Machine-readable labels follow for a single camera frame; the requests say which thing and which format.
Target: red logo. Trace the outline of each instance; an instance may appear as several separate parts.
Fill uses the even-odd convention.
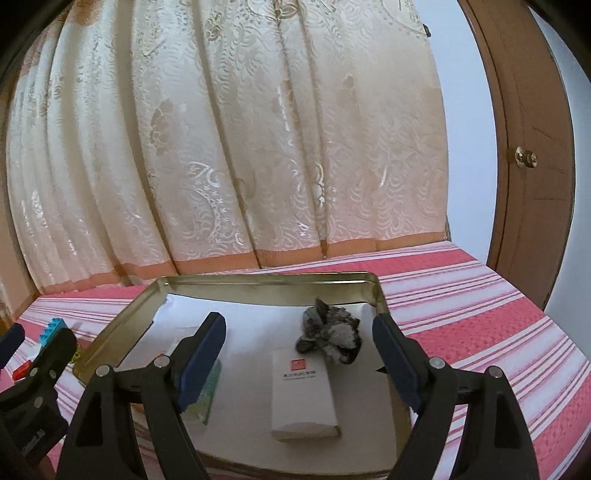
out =
[[[291,371],[294,370],[305,370],[306,369],[306,359],[305,358],[298,358],[298,360],[291,361]]]

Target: orange curtain trim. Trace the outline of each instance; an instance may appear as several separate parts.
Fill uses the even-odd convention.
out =
[[[379,252],[403,247],[416,247],[445,239],[445,232],[417,233],[391,240],[375,240],[372,238],[359,238],[347,240],[326,246],[326,257],[342,257],[344,255]],[[256,270],[264,267],[285,267],[307,262],[319,261],[324,258],[321,246],[301,248],[291,251],[257,250],[254,252],[236,255],[221,255],[219,257],[199,258],[175,262],[165,262],[157,265],[116,265],[114,270],[108,273],[91,275],[89,278],[75,282],[64,282],[50,285],[41,289],[43,295],[59,293],[63,291],[89,290],[101,285],[120,284],[122,278],[138,277],[143,280],[165,277],[167,275],[196,275],[200,273],[214,273],[229,270]],[[15,312],[18,318],[36,297],[31,296]]]
[[[254,252],[247,254],[220,255],[218,257],[198,258],[174,263],[180,275],[223,272],[226,270],[247,270],[259,268]]]
[[[391,240],[376,240],[373,238],[359,238],[345,240],[335,244],[328,244],[326,258],[343,257],[352,254],[364,254],[381,252],[403,247],[416,247],[417,245],[432,244],[445,239],[445,232],[416,233]]]
[[[261,268],[286,267],[288,265],[315,262],[324,258],[320,245],[317,247],[300,248],[298,250],[288,250],[283,252],[257,250],[256,255],[261,264]]]

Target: door knob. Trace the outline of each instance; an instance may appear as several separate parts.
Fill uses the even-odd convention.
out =
[[[515,149],[515,163],[519,167],[536,168],[538,159],[531,150],[525,150],[523,147]]]

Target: red toy block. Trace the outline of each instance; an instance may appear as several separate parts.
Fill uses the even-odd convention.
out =
[[[31,368],[33,362],[27,360],[24,362],[20,367],[18,367],[14,372],[12,372],[12,381],[15,382],[20,380],[21,378],[25,378]]]

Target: metal screw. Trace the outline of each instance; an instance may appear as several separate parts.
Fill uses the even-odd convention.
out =
[[[154,365],[158,368],[164,368],[170,363],[170,358],[166,355],[160,355],[154,360]]]
[[[110,371],[111,371],[111,368],[109,365],[101,365],[100,367],[96,368],[95,374],[98,377],[104,377],[105,375],[108,375]]]
[[[490,373],[490,375],[492,377],[495,377],[495,378],[500,378],[503,376],[503,370],[501,370],[499,367],[496,367],[494,365],[488,369],[488,372]]]
[[[429,365],[439,370],[445,367],[445,360],[443,358],[439,358],[438,356],[432,356],[429,359]]]

